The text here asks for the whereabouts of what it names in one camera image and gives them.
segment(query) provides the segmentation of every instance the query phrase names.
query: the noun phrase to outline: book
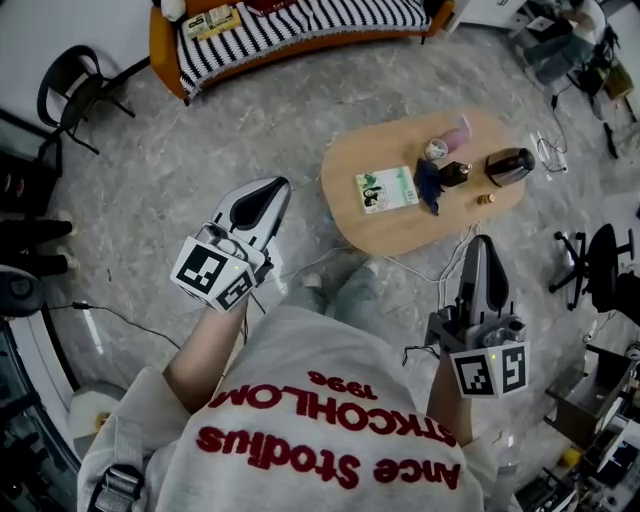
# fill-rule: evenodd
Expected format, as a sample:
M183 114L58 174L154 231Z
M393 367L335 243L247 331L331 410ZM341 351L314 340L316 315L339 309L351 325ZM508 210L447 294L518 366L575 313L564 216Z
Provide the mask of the book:
M407 166L356 176L365 213L378 213L418 204L418 194Z
M242 21L238 10L228 5L221 5L187 20L186 35L190 39L197 37L202 41L240 25Z

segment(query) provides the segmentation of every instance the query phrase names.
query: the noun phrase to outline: cup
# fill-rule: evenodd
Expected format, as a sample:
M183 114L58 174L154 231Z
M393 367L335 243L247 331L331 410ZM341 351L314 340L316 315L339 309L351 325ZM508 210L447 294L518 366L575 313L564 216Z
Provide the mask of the cup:
M424 156L427 160L439 160L449 154L447 144L440 139L431 139L427 147L424 149Z

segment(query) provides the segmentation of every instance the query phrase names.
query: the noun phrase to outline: white cable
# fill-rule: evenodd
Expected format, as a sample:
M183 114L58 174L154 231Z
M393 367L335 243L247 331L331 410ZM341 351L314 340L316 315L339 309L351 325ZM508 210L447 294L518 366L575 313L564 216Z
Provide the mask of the white cable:
M457 270L457 268L460 266L460 264L464 261L464 256L462 258L460 258L458 261L455 261L457 256L458 256L458 251L460 251L460 249L462 248L466 248L467 245L469 245L467 242L469 240L469 237L471 236L471 234L473 233L474 235L478 234L480 232L480 223L474 224L473 226L469 227L469 231L467 231L466 236L463 238L462 242L460 242L458 244L458 246L454 249L453 251L453 255L451 256L451 259L449 260L449 262L447 263L447 265L444 267L444 270L440 273L440 277L438 279L431 279L429 277L426 277L424 275L422 275L420 272L418 272L417 270L408 267L407 265L404 265L403 263L400 263L398 260L391 258L390 256L383 256L386 260L394 263L395 265L398 265L399 267L402 267L403 269L407 270L408 272L411 272L412 274L415 274L416 276L418 276L420 279L422 279L423 281L429 283L429 284L437 284L438 285L438 309L442 309L447 305L447 281L449 279L449 277ZM334 253L335 251L344 251L344 250L349 250L352 249L351 246L344 246L344 247L334 247L332 249L329 249L326 253L324 253L322 256L320 256L317 260L315 260L312 263L309 263L308 265L304 265L302 267L300 267L299 269L297 269L295 272L293 272L293 274L291 275L291 277L287 280L287 282L284 284L284 286L280 289L280 291L283 291L285 288L288 288L288 286L291 284L291 281L293 281L296 276L302 272L303 270L309 268L309 267L313 267L314 265L317 265L318 263L320 263L321 261L323 261L327 256L329 256L330 254ZM266 281L264 281L262 284L266 284L266 283L270 283L272 281L275 281L276 279L280 279L286 275L289 275L290 273L287 274L282 274L278 277L272 277L271 279L267 279Z
M343 250L347 250L347 249L352 249L352 247L349 246L344 246L344 247L334 247L333 249L329 249L327 252L325 252L322 256L320 256L316 261L314 261L313 263L309 263L308 265L305 265L304 267L300 267L298 270L296 270L295 272L293 272L293 275L291 276L291 278L284 284L284 286L280 289L280 291L284 290L285 288L287 288L290 284L291 281L293 281L295 279L295 277L304 269L309 268L309 267L313 267L314 265L317 265L318 263L320 263L322 260L324 260L327 256L329 256L329 254L333 253L334 251L343 251ZM277 277L272 277L271 279L267 279L266 281L264 281L262 284L266 284L266 283L270 283L272 281L275 281L276 279L280 279L286 275L289 275L291 272L288 272L286 274L281 274Z
M412 274L417 275L420 279L422 279L423 281L426 281L427 283L430 284L437 284L438 285L438 309L442 309L447 305L447 282L449 280L449 277L451 276L451 274L453 274L456 269L460 266L460 264L464 261L464 257L462 257L460 260L458 260L457 262L454 261L456 260L458 251L463 248L466 247L467 245L469 245L467 243L467 241L469 240L469 237L471 236L471 233L475 231L475 234L477 234L480 231L480 223L478 224L474 224L473 226L469 227L469 231L467 231L466 236L464 237L464 239L462 240L462 242L460 242L458 244L458 246L454 249L453 251L453 255L451 256L451 259L449 260L449 263L447 263L447 265L444 267L444 270L440 273L440 277L436 280L436 279L430 279L426 276L423 276L420 272L418 272L417 270L414 270L410 267L407 267L406 265L403 265L402 263L400 263L398 260L395 260L389 256L384 256L385 259L395 263L396 265L404 268L405 270L408 270L409 272L411 272Z

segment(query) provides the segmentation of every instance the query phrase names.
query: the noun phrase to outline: couch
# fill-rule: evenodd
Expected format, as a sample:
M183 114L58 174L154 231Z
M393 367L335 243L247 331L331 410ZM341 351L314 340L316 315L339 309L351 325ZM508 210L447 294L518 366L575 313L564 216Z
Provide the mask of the couch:
M191 18L231 3L186 0ZM436 34L453 11L453 0L296 0L268 16L235 3L238 27L207 40L185 37L182 23L171 23L151 8L151 67L188 104L202 89L245 70L302 54L360 41Z

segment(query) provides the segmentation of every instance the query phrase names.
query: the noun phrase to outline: wooden table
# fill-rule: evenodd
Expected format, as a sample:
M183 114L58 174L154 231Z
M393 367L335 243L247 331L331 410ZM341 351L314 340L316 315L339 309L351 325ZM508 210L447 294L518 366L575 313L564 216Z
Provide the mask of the wooden table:
M473 168L466 183L446 189L440 196L440 215L433 215L422 201L397 210L365 214L355 175L402 165L414 173L427 143L454 128L462 113L471 124L473 137L437 164L443 167L457 161L472 163ZM369 254L403 254L517 204L524 194L524 180L500 188L484 173L488 155L512 146L508 128L483 109L407 117L336 138L322 164L322 189L338 229L351 244ZM482 194L494 194L495 202L479 205L477 198Z

